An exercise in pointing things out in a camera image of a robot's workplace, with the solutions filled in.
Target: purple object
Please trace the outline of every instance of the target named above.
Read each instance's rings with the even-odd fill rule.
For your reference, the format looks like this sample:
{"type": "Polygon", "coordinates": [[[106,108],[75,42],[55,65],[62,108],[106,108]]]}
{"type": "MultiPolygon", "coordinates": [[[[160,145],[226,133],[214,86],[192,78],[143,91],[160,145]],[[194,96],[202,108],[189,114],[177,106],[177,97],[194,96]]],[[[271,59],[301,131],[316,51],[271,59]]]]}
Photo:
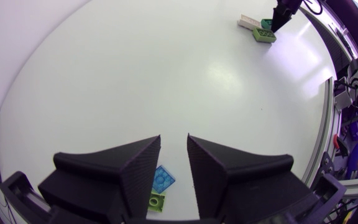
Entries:
{"type": "Polygon", "coordinates": [[[351,178],[352,172],[358,170],[358,143],[354,146],[353,151],[351,152],[349,159],[347,160],[347,173],[346,179],[351,178]]]}
{"type": "Polygon", "coordinates": [[[350,134],[353,141],[358,141],[358,121],[353,122],[349,126],[350,134]]]}

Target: red object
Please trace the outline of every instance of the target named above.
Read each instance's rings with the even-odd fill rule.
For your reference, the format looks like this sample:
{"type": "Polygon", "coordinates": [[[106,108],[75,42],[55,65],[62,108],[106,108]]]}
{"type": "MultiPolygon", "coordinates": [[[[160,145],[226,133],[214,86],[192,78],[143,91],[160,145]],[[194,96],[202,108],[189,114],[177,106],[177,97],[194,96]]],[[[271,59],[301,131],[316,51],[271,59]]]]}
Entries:
{"type": "Polygon", "coordinates": [[[334,134],[334,147],[336,149],[339,149],[339,144],[338,144],[338,135],[337,134],[334,134]]]}

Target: lego brick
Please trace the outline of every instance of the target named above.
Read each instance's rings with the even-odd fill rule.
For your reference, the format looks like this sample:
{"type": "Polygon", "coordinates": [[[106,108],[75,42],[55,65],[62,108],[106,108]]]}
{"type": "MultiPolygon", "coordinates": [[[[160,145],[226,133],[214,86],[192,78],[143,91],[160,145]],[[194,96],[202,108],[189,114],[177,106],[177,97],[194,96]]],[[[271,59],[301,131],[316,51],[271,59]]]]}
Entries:
{"type": "Polygon", "coordinates": [[[165,193],[158,194],[155,190],[152,190],[149,199],[149,211],[153,212],[162,212],[164,208],[164,201],[165,201],[165,193]]]}
{"type": "Polygon", "coordinates": [[[276,36],[271,30],[255,28],[252,31],[255,40],[258,42],[273,43],[277,40],[276,36]]]}
{"type": "Polygon", "coordinates": [[[241,15],[238,24],[250,30],[254,30],[255,28],[262,28],[259,21],[256,21],[255,19],[249,18],[245,15],[241,15]]]}
{"type": "Polygon", "coordinates": [[[160,194],[169,186],[171,186],[174,181],[175,178],[166,170],[166,168],[159,166],[155,170],[153,189],[160,194]]]}
{"type": "Polygon", "coordinates": [[[272,19],[262,19],[260,25],[262,25],[263,29],[272,29],[273,20],[272,19]]]}

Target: white table surface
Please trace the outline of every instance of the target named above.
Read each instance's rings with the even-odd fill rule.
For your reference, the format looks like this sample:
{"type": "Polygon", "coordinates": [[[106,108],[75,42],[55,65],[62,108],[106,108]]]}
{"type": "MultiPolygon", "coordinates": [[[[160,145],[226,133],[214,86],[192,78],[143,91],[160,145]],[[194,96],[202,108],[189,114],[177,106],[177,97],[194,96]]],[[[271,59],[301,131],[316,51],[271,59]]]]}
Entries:
{"type": "Polygon", "coordinates": [[[4,179],[37,187],[56,152],[87,153],[161,134],[158,164],[176,178],[163,213],[198,218],[188,133],[247,152],[290,154],[302,177],[334,67],[298,12],[274,44],[237,26],[272,17],[276,0],[94,0],[70,16],[21,70],[0,114],[4,179]]]}

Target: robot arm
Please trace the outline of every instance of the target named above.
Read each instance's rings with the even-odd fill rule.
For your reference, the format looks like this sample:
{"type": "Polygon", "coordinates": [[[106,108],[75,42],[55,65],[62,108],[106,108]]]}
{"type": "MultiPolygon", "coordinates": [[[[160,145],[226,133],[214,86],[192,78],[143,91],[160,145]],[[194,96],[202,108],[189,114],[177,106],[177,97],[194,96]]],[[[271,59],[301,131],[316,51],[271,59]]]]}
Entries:
{"type": "Polygon", "coordinates": [[[276,32],[284,26],[292,15],[295,15],[302,0],[277,0],[277,7],[273,9],[272,31],[276,32]]]}

